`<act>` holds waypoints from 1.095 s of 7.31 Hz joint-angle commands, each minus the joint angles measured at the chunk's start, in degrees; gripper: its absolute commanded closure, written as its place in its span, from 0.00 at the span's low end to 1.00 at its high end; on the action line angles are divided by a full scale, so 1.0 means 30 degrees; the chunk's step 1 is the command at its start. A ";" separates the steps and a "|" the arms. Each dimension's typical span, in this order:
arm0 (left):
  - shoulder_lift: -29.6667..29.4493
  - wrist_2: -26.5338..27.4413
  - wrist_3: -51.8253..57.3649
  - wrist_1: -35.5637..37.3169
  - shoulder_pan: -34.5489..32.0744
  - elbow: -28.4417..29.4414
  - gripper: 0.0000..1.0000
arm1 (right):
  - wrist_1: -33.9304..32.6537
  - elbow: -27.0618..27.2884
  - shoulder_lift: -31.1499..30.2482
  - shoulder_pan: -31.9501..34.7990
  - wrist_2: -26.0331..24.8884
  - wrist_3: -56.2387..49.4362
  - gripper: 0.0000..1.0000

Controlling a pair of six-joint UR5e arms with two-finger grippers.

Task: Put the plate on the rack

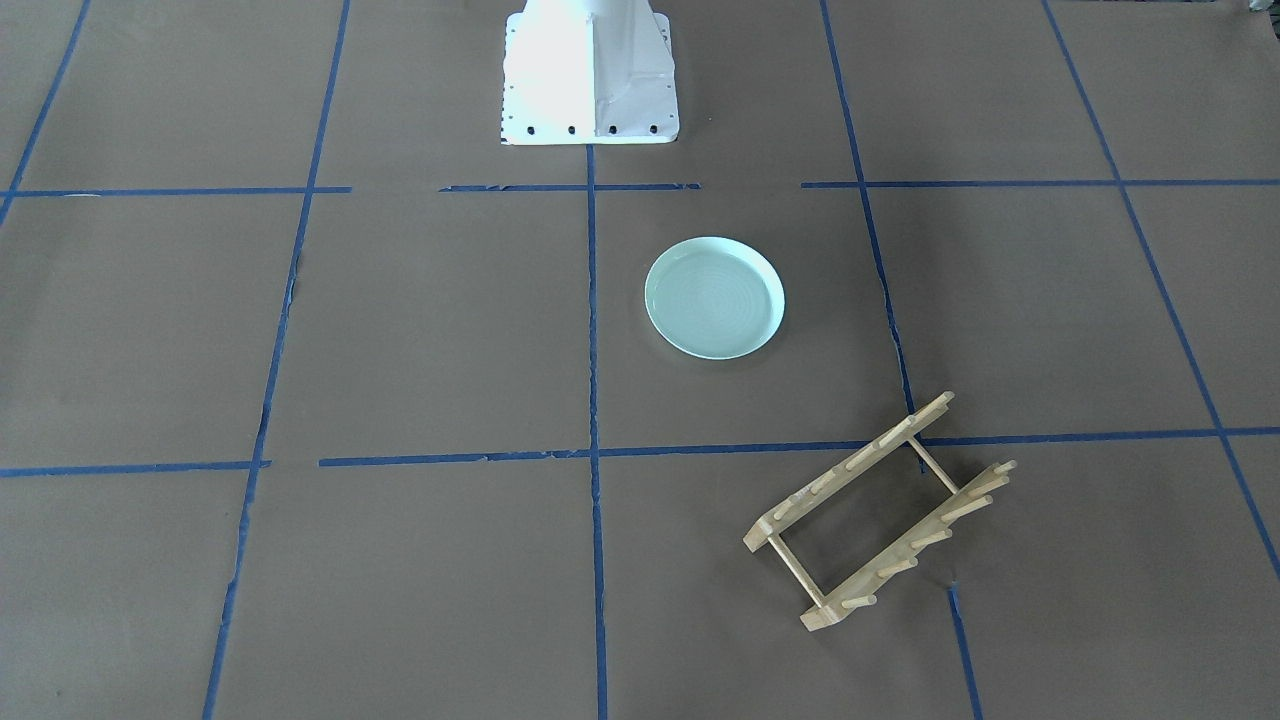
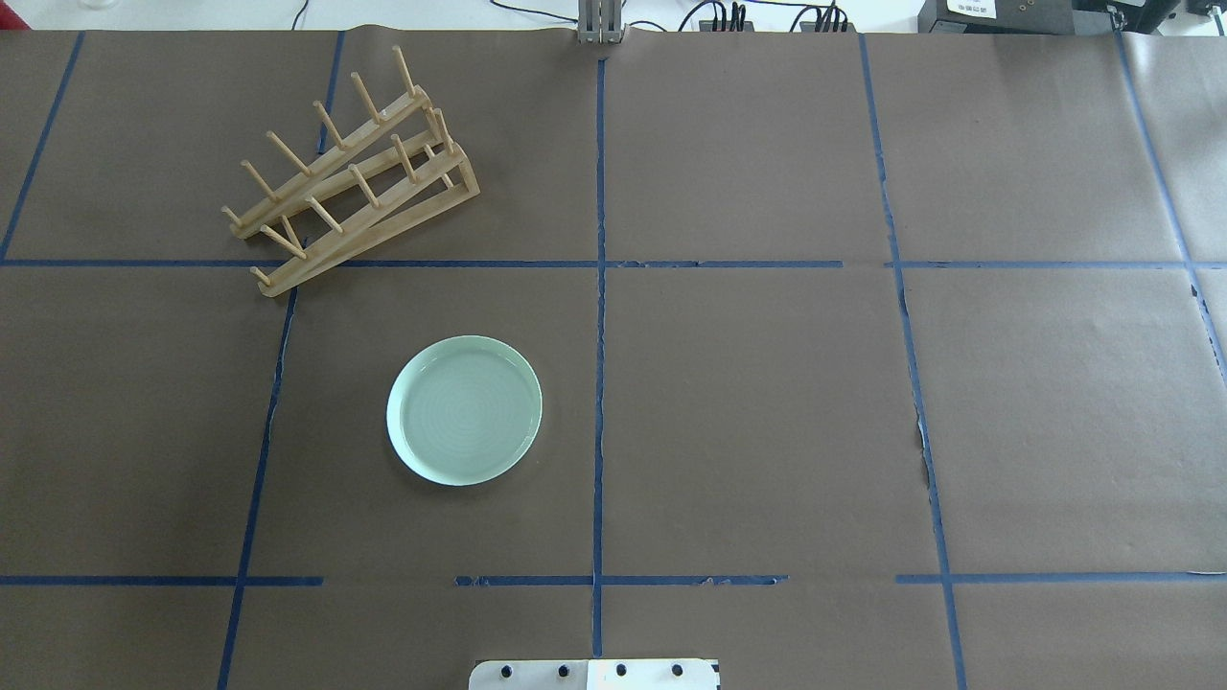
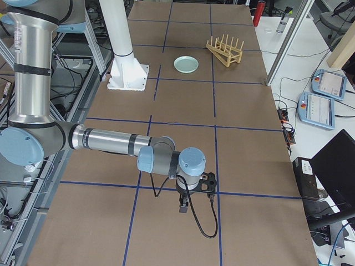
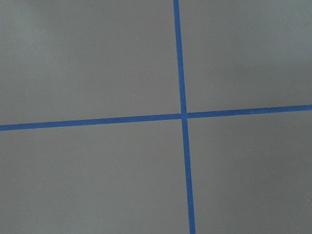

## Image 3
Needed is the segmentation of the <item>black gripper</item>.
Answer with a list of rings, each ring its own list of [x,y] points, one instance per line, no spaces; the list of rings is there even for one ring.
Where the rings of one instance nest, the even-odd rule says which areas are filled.
[[[180,196],[179,196],[179,212],[180,213],[187,213],[190,198],[191,198],[191,193],[190,193],[189,189],[182,188],[179,185],[176,185],[176,189],[177,189],[178,193],[180,194]]]

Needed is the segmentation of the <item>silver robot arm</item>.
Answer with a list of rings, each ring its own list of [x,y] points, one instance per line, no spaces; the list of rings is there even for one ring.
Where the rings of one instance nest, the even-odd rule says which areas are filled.
[[[7,1],[14,23],[15,110],[1,132],[1,154],[26,166],[62,150],[90,149],[135,156],[139,170],[176,181],[180,211],[193,207],[191,195],[201,191],[206,158],[195,147],[176,151],[169,137],[149,137],[93,129],[51,117],[53,33],[83,32],[84,1]]]

